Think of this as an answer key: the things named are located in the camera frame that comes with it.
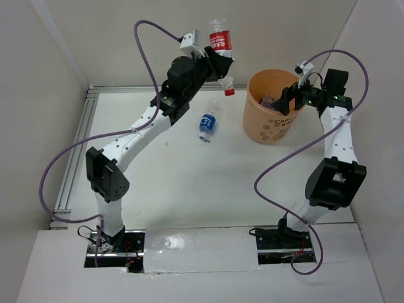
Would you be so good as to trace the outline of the blue label bottle blue cap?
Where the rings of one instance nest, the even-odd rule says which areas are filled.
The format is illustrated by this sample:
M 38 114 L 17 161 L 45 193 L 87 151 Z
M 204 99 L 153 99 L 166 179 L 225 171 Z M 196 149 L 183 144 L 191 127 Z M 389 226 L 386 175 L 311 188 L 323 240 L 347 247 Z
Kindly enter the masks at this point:
M 273 98 L 271 95 L 265 95 L 260 99 L 259 104 L 265 107 L 266 109 L 277 111 L 277 109 L 273 106 L 273 103 L 275 101 L 276 99 Z

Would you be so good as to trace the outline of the red label clear bottle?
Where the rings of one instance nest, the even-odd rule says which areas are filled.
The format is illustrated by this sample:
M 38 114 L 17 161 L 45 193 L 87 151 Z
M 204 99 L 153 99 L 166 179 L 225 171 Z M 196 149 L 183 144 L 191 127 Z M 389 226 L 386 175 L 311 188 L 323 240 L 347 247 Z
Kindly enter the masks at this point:
M 210 25 L 212 26 L 212 32 L 209 35 L 210 46 L 218 55 L 234 60 L 229 25 L 226 22 L 226 19 L 217 18 L 211 20 Z M 234 78 L 231 75 L 230 69 L 218 82 L 224 89 L 226 97 L 233 96 L 235 94 Z

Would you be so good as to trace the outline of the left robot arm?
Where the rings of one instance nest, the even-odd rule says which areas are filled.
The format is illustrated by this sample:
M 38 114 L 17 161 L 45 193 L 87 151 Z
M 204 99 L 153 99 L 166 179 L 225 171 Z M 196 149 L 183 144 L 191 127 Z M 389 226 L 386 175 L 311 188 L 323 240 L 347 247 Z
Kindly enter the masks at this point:
M 227 76 L 233 61 L 210 46 L 205 47 L 200 57 L 191 52 L 174 59 L 157 96 L 129 132 L 101 149 L 91 147 L 87 150 L 86 176 L 102 216 L 97 230 L 103 246 L 109 251 L 116 252 L 124 246 L 122 198 L 130 187 L 124 172 L 149 143 L 189 110 L 190 101 L 204 83 Z

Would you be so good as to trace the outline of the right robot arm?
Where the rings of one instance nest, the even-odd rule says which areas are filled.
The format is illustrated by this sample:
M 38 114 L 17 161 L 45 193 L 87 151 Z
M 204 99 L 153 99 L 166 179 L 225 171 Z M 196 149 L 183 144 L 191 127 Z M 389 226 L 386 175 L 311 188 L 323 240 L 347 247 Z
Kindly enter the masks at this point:
M 367 169 L 358 163 L 351 134 L 352 100 L 345 96 L 348 72 L 329 69 L 320 88 L 307 78 L 283 89 L 273 108 L 287 115 L 289 103 L 300 109 L 308 105 L 318 112 L 326 138 L 324 158 L 309 176 L 305 200 L 293 206 L 278 222 L 275 239 L 278 245 L 290 247 L 303 238 L 308 226 L 329 211 L 348 207 L 362 185 Z

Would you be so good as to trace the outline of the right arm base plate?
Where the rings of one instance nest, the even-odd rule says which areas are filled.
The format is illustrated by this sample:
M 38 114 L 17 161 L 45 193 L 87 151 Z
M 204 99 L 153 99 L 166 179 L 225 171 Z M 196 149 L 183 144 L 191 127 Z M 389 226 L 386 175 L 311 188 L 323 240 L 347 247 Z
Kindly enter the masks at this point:
M 256 241 L 258 264 L 286 264 L 297 256 L 295 263 L 315 263 L 308 232 L 297 235 L 281 234 L 276 228 L 254 227 L 249 235 Z

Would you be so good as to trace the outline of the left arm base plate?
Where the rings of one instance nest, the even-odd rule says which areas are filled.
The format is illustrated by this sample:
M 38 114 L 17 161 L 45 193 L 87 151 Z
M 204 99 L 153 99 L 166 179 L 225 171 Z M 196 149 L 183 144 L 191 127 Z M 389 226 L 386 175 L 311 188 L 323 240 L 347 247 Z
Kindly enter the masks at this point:
M 94 230 L 86 235 L 78 232 L 81 238 L 87 241 L 85 268 L 95 268 L 95 259 L 99 268 L 125 268 L 129 273 L 142 273 L 144 271 L 143 258 L 145 247 L 144 230 L 127 230 L 123 242 L 113 248 L 102 240 L 95 257 L 97 233 Z

